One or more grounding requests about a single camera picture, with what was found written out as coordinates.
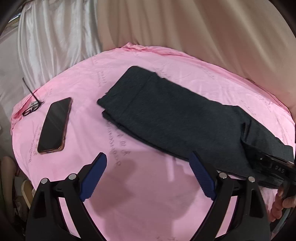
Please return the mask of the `right hand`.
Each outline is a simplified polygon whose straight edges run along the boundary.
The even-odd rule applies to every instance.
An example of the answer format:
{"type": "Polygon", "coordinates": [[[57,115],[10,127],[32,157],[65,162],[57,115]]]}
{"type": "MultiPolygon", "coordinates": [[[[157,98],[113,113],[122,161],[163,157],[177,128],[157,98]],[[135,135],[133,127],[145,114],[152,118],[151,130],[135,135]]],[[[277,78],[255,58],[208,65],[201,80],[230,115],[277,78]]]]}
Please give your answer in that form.
{"type": "Polygon", "coordinates": [[[275,196],[275,201],[273,202],[272,208],[269,213],[269,221],[274,222],[282,217],[282,210],[284,208],[295,208],[295,196],[284,198],[283,197],[284,188],[280,186],[275,196]]]}

